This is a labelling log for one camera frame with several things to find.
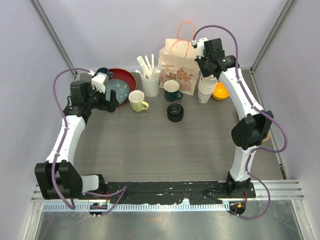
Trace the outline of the stack of black cup lids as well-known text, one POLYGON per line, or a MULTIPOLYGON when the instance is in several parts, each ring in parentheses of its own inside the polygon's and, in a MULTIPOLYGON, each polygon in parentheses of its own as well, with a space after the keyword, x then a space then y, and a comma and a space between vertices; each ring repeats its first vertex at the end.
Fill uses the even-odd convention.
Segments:
POLYGON ((184 108, 181 104, 172 103, 166 110, 167 118, 173 123, 180 122, 184 117, 184 108))

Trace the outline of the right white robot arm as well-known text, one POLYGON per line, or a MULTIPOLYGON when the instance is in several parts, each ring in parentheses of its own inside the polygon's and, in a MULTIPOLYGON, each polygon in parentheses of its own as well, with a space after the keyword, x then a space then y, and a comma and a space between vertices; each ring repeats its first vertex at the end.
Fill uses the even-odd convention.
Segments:
POLYGON ((258 148, 268 135, 273 113, 265 111, 256 101, 247 86, 240 65, 233 55, 226 56, 219 38, 193 40, 192 46, 197 50, 197 62, 203 77, 215 77, 229 93, 235 106, 238 123, 231 130, 235 144, 235 156, 232 167, 227 173, 226 193, 233 198, 241 196, 249 189, 254 149, 258 148))

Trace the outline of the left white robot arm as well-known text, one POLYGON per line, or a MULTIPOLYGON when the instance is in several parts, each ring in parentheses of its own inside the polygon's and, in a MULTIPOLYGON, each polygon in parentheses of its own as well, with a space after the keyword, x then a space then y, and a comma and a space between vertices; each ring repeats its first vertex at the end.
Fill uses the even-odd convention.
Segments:
POLYGON ((107 185, 101 174, 80 175, 73 166, 75 151, 82 132, 93 109, 114 112, 119 105, 116 90, 106 95, 89 82, 80 80, 70 84, 70 105, 64 110, 60 133, 52 152, 45 162, 37 163, 34 169, 37 183, 45 200, 81 199, 89 192, 100 200, 107 192, 107 185))

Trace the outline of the printed paper takeout bag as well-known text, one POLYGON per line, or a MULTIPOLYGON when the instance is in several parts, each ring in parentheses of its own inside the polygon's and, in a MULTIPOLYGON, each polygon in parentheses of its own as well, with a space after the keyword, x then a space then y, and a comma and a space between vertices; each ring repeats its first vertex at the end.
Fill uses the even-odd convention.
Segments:
POLYGON ((190 21, 182 22, 175 38, 167 38, 165 46, 159 51, 159 62, 162 66, 159 75, 159 86, 164 87, 165 82, 175 80, 179 83, 179 90, 193 95, 199 79, 199 67, 195 62, 197 50, 192 47, 191 39, 196 33, 194 24, 190 21), (184 24, 192 26, 192 32, 179 36, 184 24))

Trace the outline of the stack of white paper cups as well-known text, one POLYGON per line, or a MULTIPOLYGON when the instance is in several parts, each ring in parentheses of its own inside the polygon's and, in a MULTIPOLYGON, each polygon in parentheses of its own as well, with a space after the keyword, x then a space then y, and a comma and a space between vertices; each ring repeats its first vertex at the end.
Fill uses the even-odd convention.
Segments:
POLYGON ((214 92, 218 79, 213 75, 208 77, 200 76, 198 82, 198 95, 197 99, 201 104, 205 104, 210 99, 212 93, 214 92))

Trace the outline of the blue grey plate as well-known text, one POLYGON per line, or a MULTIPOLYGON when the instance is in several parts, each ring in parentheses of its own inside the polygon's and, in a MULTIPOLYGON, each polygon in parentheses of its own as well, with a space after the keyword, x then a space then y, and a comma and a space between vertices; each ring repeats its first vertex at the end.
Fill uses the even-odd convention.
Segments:
POLYGON ((116 100, 123 104, 129 97, 130 87, 121 79, 109 79, 105 84, 105 100, 110 101, 111 90, 116 91, 116 100))

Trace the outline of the yellow mug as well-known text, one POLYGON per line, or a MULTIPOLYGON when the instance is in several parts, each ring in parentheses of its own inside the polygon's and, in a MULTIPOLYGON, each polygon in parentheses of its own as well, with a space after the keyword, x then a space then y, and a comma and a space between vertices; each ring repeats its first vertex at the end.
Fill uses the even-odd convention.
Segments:
POLYGON ((128 96, 131 108, 139 113, 149 109, 149 104, 145 101, 145 94, 140 90, 132 91, 128 96))

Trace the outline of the orange bowl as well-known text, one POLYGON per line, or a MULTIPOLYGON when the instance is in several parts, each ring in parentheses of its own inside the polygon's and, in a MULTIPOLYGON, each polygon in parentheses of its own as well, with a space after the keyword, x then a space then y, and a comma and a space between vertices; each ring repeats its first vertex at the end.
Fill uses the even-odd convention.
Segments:
POLYGON ((216 84, 216 87, 212 93, 212 96, 216 99, 216 100, 225 100, 227 99, 230 95, 228 90, 226 89, 226 87, 221 83, 218 82, 216 84))

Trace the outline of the red round tray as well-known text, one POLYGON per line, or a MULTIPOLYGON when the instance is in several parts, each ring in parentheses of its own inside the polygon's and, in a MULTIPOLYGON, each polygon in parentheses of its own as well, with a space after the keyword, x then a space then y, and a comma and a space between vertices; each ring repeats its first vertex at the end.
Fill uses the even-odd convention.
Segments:
MULTIPOLYGON (((137 81, 130 72, 120 68, 110 68, 109 70, 113 72, 113 78, 111 79, 120 79, 125 81, 129 85, 130 93, 137 89, 137 81)), ((125 105, 128 100, 129 98, 124 103, 119 104, 117 107, 119 108, 120 106, 125 105)))

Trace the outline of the blue mug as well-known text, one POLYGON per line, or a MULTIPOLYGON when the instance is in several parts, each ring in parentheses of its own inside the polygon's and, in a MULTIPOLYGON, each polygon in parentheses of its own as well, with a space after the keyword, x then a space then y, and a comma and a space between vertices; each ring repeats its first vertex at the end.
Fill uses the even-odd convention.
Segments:
POLYGON ((114 77, 114 73, 111 72, 108 68, 106 67, 101 67, 96 71, 97 74, 105 74, 108 76, 109 79, 112 79, 114 77))

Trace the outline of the dark green mug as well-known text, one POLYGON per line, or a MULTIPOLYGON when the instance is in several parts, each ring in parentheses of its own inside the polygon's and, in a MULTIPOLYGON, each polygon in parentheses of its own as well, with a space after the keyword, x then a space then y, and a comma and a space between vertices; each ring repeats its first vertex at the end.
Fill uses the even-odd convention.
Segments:
POLYGON ((164 97, 168 102, 181 100, 184 94, 179 90, 180 85, 177 81, 171 79, 167 80, 164 85, 164 97))

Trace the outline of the white straw holder cup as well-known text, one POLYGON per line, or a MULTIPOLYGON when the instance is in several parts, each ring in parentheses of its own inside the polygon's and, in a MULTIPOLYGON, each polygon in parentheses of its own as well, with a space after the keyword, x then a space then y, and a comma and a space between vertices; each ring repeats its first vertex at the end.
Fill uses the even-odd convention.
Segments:
POLYGON ((160 73, 157 72, 154 77, 147 78, 144 76, 143 71, 139 71, 142 91, 147 97, 155 97, 160 93, 160 73))

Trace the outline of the wrapped white straw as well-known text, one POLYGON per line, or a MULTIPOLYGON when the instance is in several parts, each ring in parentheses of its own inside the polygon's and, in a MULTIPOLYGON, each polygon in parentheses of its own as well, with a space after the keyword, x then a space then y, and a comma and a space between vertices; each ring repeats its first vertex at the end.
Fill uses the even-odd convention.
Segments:
POLYGON ((140 65, 140 70, 141 73, 140 75, 147 78, 147 79, 151 79, 156 77, 157 74, 159 74, 163 68, 163 64, 158 62, 158 64, 155 64, 155 55, 152 53, 151 54, 151 58, 149 60, 148 55, 145 55, 144 57, 142 57, 141 55, 139 55, 136 58, 138 64, 140 65))

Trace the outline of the brown cardboard cup carrier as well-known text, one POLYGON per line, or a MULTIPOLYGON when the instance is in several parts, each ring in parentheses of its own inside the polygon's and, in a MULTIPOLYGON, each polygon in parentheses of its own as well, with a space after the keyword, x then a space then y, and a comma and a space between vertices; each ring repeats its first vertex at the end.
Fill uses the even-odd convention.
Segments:
POLYGON ((266 137, 262 140, 262 143, 266 143, 271 137, 270 132, 267 133, 266 137))

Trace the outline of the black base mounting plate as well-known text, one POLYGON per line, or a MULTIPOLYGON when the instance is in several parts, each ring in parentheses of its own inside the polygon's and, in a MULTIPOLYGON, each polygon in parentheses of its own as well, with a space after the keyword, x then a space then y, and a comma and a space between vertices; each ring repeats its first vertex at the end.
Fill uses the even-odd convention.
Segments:
POLYGON ((245 190, 229 192, 224 181, 136 181, 108 182, 94 190, 95 194, 106 195, 126 187, 120 204, 173 205, 188 199, 192 205, 220 203, 220 199, 253 199, 256 192, 253 183, 245 190))

